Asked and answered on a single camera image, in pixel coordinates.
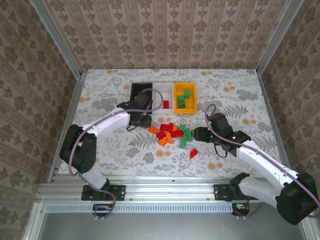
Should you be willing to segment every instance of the aluminum frame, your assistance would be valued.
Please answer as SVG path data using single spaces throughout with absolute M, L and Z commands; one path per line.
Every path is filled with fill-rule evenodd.
M 59 150 L 63 138 L 72 124 L 82 89 L 85 84 L 87 74 L 82 74 L 77 81 L 68 114 L 63 125 L 61 137 L 54 156 L 53 164 L 48 178 L 48 183 L 39 185 L 35 204 L 31 212 L 24 240 L 37 240 L 42 227 L 44 215 L 49 203 L 68 203 L 78 205 L 81 203 L 97 203 L 92 201 L 82 201 L 82 189 L 84 182 L 74 176 L 60 175 Z M 262 77 L 258 75 L 258 80 L 262 89 L 262 94 L 266 103 L 270 122 L 274 132 L 275 140 L 283 164 L 290 167 L 280 132 L 272 112 L 266 88 Z M 227 177 L 162 177 L 162 176 L 107 176 L 113 184 L 126 185 L 125 204 L 217 204 L 225 201 L 217 201 L 214 196 L 214 184 L 228 184 L 230 178 Z M 99 201 L 99 203 L 111 203 L 110 201 Z M 301 221 L 301 228 L 307 240 L 320 239 L 319 228 L 315 219 L 305 218 Z
M 304 0 L 292 0 L 288 3 L 288 6 L 286 7 L 278 25 L 276 26 L 271 39 L 269 40 L 258 64 L 255 67 L 258 75 L 262 75 L 264 73 L 268 63 L 276 52 L 303 2 Z
M 55 45 L 59 49 L 59 52 L 62 54 L 66 64 L 68 64 L 75 79 L 78 79 L 81 76 L 82 68 L 73 55 L 72 48 L 64 39 L 64 35 L 60 32 L 57 24 L 54 21 L 54 18 L 51 16 L 50 10 L 47 8 L 45 1 L 30 0 L 30 2 L 36 13 L 39 15 Z

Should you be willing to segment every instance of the floral tablecloth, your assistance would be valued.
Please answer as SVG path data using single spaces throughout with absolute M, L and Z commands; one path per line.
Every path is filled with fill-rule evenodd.
M 140 82 L 195 82 L 196 114 L 152 114 L 152 125 L 173 122 L 188 128 L 205 127 L 206 107 L 215 103 L 217 111 L 227 116 L 234 131 L 242 130 L 272 157 L 280 161 L 274 133 L 254 69 L 92 69 L 74 117 L 74 123 L 85 125 L 108 114 L 130 98 L 131 84 Z M 162 147 L 155 135 L 137 127 L 133 131 L 118 129 L 97 146 L 96 163 L 106 175 L 234 177 L 246 172 L 260 177 L 250 165 L 233 157 L 219 157 L 212 143 L 193 140 L 180 149 L 180 138 Z M 189 158 L 190 151 L 198 154 Z M 60 165 L 60 174 L 68 166 Z

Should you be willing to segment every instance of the wall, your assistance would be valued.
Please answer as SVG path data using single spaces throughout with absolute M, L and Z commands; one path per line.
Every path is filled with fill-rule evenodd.
M 304 1 L 263 79 L 291 165 L 320 193 L 320 1 Z
M 46 182 L 75 78 L 27 0 L 0 1 L 0 239 L 19 239 Z
M 82 70 L 255 68 L 289 0 L 45 0 Z

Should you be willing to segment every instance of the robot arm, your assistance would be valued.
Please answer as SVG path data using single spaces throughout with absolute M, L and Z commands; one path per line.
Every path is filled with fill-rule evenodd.
M 97 141 L 104 140 L 115 130 L 130 126 L 148 128 L 151 125 L 151 117 L 141 112 L 133 110 L 146 110 L 152 104 L 152 100 L 144 93 L 140 93 L 133 101 L 122 102 L 108 114 L 104 121 L 97 120 L 84 126 L 76 124 L 69 127 L 65 136 L 60 158 L 69 164 L 72 148 L 79 135 L 88 127 L 94 126 L 88 130 L 77 145 L 73 159 L 72 167 L 93 187 L 108 191 L 110 181 L 100 172 L 96 163 Z
M 212 134 L 207 127 L 197 127 L 194 130 L 194 138 L 197 141 L 213 143 L 216 151 L 216 146 L 221 146 L 226 152 L 226 156 L 228 153 L 231 153 L 234 157 L 254 167 L 268 180 L 268 183 L 266 183 L 250 177 L 247 173 L 240 173 L 230 181 L 229 195 L 225 194 L 224 196 L 226 201 L 232 201 L 235 197 L 239 196 L 251 196 L 260 199 L 275 207 L 280 215 L 293 225 L 298 224 L 318 207 L 316 202 L 295 181 L 286 175 L 290 174 L 293 176 L 318 198 L 315 181 L 308 173 L 298 174 L 296 171 L 277 162 L 260 149 L 247 134 L 242 131 L 234 132 L 226 116 L 222 113 L 215 113 L 208 117 L 208 120 L 212 129 L 219 136 L 238 144 L 250 146 L 256 151 L 226 142 Z M 284 173 L 258 154 L 258 152 L 264 154 L 275 165 L 283 169 Z

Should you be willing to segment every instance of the toy block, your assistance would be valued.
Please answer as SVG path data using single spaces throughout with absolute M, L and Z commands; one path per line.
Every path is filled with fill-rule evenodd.
M 178 126 L 176 126 L 176 125 L 173 125 L 172 129 L 171 129 L 171 130 L 169 130 L 169 133 L 172 133 L 172 132 L 174 132 L 174 131 L 178 131 L 178 130 L 179 130 L 179 127 L 178 127 Z
M 198 154 L 198 150 L 197 149 L 193 149 L 191 152 L 190 152 L 190 159 L 192 159 L 195 155 Z
M 186 144 L 187 144 L 187 136 L 184 135 L 181 139 L 180 148 L 184 149 L 186 147 Z
M 182 131 L 182 130 L 178 130 L 178 131 L 172 131 L 171 132 L 171 137 L 172 138 L 181 138 L 181 137 L 183 137 L 184 136 L 184 131 Z
M 181 124 L 181 125 L 179 126 L 179 130 L 185 131 L 185 130 L 186 130 L 186 125 Z
M 170 122 L 168 131 L 172 131 L 173 129 L 174 129 L 174 124 L 172 122 Z
M 161 139 L 164 139 L 166 137 L 166 133 L 164 131 L 159 131 L 157 134 L 156 134 L 156 137 L 161 140 Z
M 190 90 L 184 90 L 184 98 L 189 99 L 190 98 Z
M 166 145 L 166 143 L 167 143 L 167 139 L 165 139 L 165 138 L 159 140 L 159 145 L 162 147 L 164 147 Z
M 169 144 L 173 144 L 174 143 L 174 140 L 172 139 L 171 135 L 170 135 L 170 132 L 166 132 L 166 139 L 168 141 Z
M 164 100 L 163 101 L 163 108 L 164 109 L 168 109 L 169 108 L 169 101 L 168 100 Z
M 157 134 L 158 131 L 159 131 L 159 129 L 156 128 L 155 126 L 149 127 L 149 130 L 148 130 L 148 132 L 152 133 L 152 134 Z
M 168 124 L 161 124 L 160 125 L 160 131 L 169 131 L 170 127 Z
M 185 134 L 186 134 L 186 138 L 187 138 L 188 142 L 191 142 L 192 141 L 192 135 L 191 135 L 190 128 L 186 128 L 185 129 Z
M 186 102 L 184 96 L 178 96 L 179 108 L 184 109 L 186 107 Z

